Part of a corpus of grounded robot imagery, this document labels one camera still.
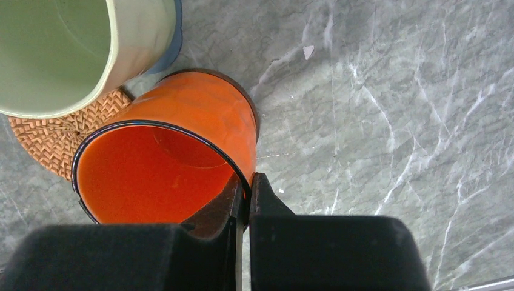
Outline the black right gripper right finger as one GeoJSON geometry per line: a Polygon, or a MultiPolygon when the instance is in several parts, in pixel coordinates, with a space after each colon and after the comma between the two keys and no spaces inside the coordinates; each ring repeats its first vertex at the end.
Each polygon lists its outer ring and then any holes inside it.
{"type": "Polygon", "coordinates": [[[430,290],[406,225],[389,216],[297,215],[253,177],[253,290],[430,290]]]}

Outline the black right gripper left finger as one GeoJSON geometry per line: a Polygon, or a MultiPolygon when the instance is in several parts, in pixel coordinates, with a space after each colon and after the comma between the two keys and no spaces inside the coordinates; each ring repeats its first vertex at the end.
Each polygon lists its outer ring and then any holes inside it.
{"type": "Polygon", "coordinates": [[[79,224],[30,233],[2,290],[241,290],[241,181],[180,224],[79,224]]]}

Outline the orange cup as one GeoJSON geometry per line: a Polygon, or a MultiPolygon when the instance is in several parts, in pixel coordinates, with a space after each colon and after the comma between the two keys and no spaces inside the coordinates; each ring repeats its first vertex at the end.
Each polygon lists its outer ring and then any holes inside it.
{"type": "Polygon", "coordinates": [[[83,140],[72,187],[96,223],[182,222],[231,178],[250,198],[259,130],[255,104],[233,78],[179,70],[83,140]]]}

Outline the blue grey coaster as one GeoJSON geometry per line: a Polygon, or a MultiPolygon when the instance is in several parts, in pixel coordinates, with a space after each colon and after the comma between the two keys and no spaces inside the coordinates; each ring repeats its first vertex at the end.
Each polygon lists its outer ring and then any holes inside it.
{"type": "Polygon", "coordinates": [[[176,10],[176,24],[173,32],[172,40],[167,47],[163,55],[155,62],[155,64],[149,68],[145,74],[156,74],[161,73],[168,69],[173,62],[177,59],[179,52],[182,47],[183,35],[182,35],[182,20],[183,20],[183,9],[182,1],[174,0],[176,10]]]}

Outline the pale green cup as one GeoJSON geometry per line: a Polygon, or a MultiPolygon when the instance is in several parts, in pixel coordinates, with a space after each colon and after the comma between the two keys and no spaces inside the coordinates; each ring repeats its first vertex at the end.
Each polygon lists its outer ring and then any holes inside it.
{"type": "Polygon", "coordinates": [[[2,1],[1,113],[73,113],[145,74],[169,46],[174,1],[2,1]]]}

